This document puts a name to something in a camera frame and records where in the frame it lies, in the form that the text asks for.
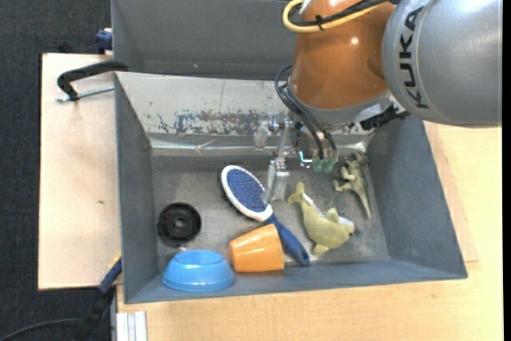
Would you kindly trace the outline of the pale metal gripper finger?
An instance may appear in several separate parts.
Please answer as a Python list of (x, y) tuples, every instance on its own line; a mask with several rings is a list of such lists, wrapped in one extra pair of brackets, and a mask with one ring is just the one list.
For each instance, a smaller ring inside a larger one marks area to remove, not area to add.
[(275, 175), (276, 175), (276, 164), (275, 160), (270, 160), (267, 171), (267, 201), (273, 201), (273, 195), (275, 191)]
[(275, 199), (284, 200), (289, 171), (285, 161), (275, 163)]

